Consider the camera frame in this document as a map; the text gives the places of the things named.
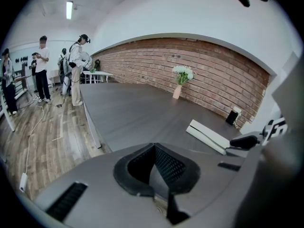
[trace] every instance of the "red brick wall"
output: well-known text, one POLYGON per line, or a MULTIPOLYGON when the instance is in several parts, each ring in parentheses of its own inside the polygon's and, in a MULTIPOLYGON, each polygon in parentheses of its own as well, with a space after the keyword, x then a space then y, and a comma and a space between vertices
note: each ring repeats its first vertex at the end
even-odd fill
POLYGON ((112 73, 121 83, 145 83, 173 93, 172 68, 189 66, 196 73, 183 85, 181 97, 227 117, 231 109, 242 109, 237 121, 257 114, 269 74, 250 59, 228 48, 178 38, 146 39, 119 45, 93 56, 101 71, 112 73))

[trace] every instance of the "flower vase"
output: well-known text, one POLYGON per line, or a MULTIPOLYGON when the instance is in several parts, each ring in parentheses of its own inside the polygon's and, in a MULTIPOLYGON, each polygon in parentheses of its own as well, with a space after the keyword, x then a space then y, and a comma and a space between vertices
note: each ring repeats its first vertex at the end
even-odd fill
POLYGON ((181 85, 177 85, 176 89, 174 90, 173 98, 178 99, 181 94, 181 85))

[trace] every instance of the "gray tabletop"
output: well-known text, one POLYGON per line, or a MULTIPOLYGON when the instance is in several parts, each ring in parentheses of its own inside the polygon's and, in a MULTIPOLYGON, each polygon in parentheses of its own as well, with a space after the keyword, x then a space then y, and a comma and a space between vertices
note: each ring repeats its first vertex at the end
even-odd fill
POLYGON ((81 94, 97 133, 111 151, 163 142, 218 153, 186 132, 192 119, 228 140, 239 131, 216 113, 145 84, 85 84, 81 94))

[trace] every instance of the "bouquet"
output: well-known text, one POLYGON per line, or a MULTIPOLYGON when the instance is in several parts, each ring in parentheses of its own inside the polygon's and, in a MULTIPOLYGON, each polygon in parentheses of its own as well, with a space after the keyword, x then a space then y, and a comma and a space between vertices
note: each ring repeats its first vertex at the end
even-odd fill
POLYGON ((182 85, 183 83, 187 82, 188 80, 193 79, 193 71, 190 67, 186 66, 175 66, 172 69, 172 72, 177 73, 177 83, 182 85))

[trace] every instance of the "ceiling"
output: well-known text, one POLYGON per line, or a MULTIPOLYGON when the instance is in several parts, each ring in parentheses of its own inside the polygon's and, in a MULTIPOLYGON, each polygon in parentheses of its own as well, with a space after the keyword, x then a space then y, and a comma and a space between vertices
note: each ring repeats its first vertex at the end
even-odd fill
MULTIPOLYGON (((66 21, 66 1, 31 0, 21 12, 24 19, 56 19, 66 21)), ((90 23, 96 26, 118 4, 124 0, 70 0, 74 2, 69 23, 90 23)))

